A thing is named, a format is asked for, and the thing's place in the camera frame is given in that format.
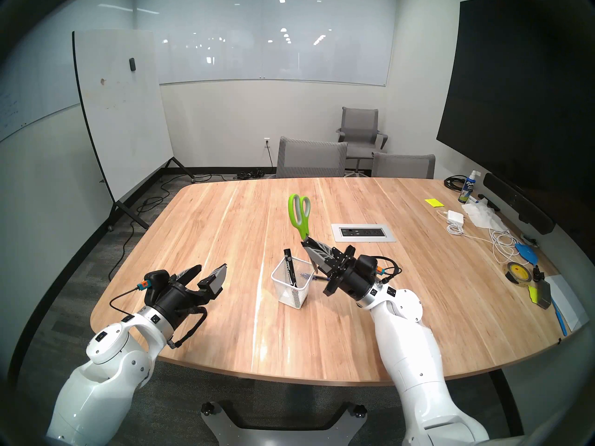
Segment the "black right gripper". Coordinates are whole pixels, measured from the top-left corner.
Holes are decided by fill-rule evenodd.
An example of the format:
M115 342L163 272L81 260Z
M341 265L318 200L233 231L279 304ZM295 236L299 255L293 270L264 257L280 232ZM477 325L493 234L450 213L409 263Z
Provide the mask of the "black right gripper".
M328 278L324 294L330 296L337 289L344 291L354 300L362 299L376 280L377 259L373 256L352 257L312 237L302 241L302 246L311 260L314 269L323 272Z

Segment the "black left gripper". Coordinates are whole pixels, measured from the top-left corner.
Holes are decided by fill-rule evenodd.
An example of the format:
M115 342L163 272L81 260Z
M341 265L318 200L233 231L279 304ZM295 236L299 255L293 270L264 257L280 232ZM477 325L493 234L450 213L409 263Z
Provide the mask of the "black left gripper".
M227 264L214 269L209 276L197 284L199 291L189 290L190 283L202 270L202 265L195 265L174 274L174 282L168 282L158 289L152 287L152 308L157 310L175 331L189 316L198 313L200 306L215 300L222 292L227 275Z

